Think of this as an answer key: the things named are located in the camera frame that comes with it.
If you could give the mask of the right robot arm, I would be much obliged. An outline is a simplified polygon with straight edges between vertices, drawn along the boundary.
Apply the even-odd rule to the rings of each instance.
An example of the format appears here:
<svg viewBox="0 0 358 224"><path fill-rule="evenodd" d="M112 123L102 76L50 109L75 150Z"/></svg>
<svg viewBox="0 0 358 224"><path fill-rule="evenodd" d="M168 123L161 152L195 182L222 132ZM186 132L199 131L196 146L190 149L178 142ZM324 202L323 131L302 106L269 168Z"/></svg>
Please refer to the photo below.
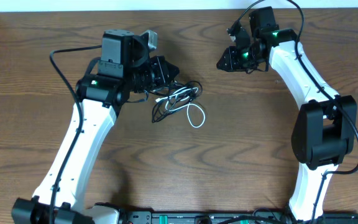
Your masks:
<svg viewBox="0 0 358 224"><path fill-rule="evenodd" d="M295 189L280 223L358 223L358 214L324 213L323 201L332 176L344 157L358 146L357 103L330 87L306 56L301 32L281 29L271 7L244 11L250 29L236 20L227 33L232 40L217 68L252 73L261 63L285 82L297 107L291 148L299 163Z"/></svg>

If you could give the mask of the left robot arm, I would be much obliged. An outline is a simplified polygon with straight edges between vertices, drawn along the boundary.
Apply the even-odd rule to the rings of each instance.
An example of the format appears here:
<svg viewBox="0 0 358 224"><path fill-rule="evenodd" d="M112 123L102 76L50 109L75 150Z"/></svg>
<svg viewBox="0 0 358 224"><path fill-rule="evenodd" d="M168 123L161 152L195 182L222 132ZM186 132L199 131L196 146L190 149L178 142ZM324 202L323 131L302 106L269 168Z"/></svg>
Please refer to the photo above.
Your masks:
<svg viewBox="0 0 358 224"><path fill-rule="evenodd" d="M149 93L170 84L178 67L151 56L158 35L109 29L101 55L69 88L75 101L68 131L55 160L31 199L12 208L15 223L124 223L126 215L108 203L85 208L85 193L101 145L131 93Z"/></svg>

